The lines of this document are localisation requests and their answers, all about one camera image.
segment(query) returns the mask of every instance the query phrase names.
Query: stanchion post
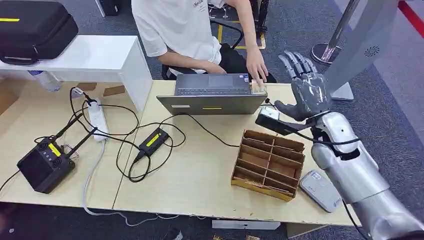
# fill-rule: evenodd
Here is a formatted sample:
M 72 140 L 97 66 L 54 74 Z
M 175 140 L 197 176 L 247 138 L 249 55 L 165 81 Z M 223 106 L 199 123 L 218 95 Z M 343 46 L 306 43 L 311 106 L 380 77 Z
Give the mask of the stanchion post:
M 329 43 L 318 43 L 312 47 L 311 57 L 320 64 L 331 65 L 336 59 L 337 55 L 342 50 L 337 46 L 340 37 L 349 24 L 349 20 L 354 14 L 360 0 L 350 0 L 344 10 L 343 16 L 338 23 Z

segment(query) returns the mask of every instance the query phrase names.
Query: black carrying case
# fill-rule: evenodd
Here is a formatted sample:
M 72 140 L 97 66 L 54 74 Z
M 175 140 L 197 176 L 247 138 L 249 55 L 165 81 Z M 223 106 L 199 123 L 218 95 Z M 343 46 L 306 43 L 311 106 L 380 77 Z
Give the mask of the black carrying case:
M 0 60 L 31 65 L 54 59 L 78 34 L 65 7 L 55 1 L 0 0 Z

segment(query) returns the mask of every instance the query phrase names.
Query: robotic thumb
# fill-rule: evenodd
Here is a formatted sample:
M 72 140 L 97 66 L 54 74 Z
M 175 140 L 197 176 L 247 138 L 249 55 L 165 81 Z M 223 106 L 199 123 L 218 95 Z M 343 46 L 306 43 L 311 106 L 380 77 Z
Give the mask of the robotic thumb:
M 299 114 L 298 108 L 296 105 L 284 104 L 281 101 L 277 100 L 274 102 L 275 107 L 282 112 L 283 114 L 293 118 L 294 120 L 301 122 L 304 120 Z

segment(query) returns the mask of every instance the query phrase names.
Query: red stripe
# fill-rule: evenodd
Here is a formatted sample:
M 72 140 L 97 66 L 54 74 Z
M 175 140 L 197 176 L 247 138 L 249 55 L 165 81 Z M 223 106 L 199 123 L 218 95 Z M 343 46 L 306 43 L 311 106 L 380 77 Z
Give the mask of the red stripe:
M 409 20 L 412 26 L 418 31 L 421 37 L 424 38 L 424 21 L 411 9 L 405 1 L 399 1 L 400 11 Z

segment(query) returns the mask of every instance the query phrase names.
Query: person's hand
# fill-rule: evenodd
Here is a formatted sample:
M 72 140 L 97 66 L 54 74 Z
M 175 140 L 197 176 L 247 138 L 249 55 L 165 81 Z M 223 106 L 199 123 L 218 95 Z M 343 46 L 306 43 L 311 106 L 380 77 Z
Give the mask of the person's hand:
M 227 72 L 218 64 L 213 62 L 207 62 L 203 68 L 208 74 L 226 74 Z
M 246 67 L 258 84 L 261 83 L 260 79 L 265 83 L 267 82 L 268 69 L 265 66 L 264 58 L 259 47 L 253 46 L 247 49 Z

